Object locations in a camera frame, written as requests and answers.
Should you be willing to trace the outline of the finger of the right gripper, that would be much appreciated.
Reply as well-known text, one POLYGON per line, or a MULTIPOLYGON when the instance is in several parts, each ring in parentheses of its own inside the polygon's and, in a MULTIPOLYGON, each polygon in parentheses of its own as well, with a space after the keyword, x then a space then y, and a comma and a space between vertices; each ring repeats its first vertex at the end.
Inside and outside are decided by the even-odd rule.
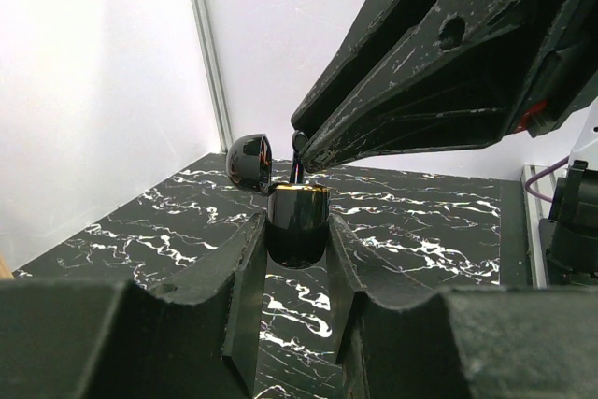
POLYGON ((436 1, 365 0, 335 56, 292 114, 293 128, 314 135, 436 1))
MULTIPOLYGON (((515 0, 437 0, 317 132, 307 135, 300 153, 305 169, 315 173, 381 155, 486 148, 515 134, 515 6, 515 0)), ((552 131, 588 103, 589 79, 552 131)))

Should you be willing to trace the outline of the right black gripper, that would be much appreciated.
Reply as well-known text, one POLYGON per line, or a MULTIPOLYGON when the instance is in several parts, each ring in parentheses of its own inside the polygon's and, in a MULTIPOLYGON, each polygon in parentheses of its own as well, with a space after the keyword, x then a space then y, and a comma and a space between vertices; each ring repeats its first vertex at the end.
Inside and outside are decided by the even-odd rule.
POLYGON ((513 109, 513 132, 533 136, 556 129, 568 104, 590 77, 589 23, 597 0, 515 0, 520 85, 513 109))

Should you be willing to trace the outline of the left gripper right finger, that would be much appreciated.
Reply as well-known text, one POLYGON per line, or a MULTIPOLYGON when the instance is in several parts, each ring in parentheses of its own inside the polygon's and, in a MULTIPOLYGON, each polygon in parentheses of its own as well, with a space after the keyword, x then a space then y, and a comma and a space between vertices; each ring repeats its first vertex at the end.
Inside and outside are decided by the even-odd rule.
POLYGON ((339 217, 326 265, 346 398, 593 398, 594 288, 432 289, 339 217))

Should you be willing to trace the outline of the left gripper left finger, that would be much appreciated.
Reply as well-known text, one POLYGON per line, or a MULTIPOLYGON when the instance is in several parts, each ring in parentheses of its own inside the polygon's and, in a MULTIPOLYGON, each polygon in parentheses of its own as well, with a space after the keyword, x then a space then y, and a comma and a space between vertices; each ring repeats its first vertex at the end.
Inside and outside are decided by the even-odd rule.
POLYGON ((249 398, 265 216, 150 289, 126 280, 1 284, 5 398, 249 398))

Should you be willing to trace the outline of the black earbud charging case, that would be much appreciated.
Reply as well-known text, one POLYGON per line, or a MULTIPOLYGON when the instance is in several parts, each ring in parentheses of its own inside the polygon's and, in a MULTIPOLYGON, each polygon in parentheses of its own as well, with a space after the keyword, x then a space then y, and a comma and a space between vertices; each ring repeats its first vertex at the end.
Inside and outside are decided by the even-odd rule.
POLYGON ((317 263, 325 252, 330 191, 319 184, 272 180, 272 149, 266 135, 246 135, 228 149, 226 172, 234 185, 267 198, 265 245, 270 258, 290 269, 317 263))

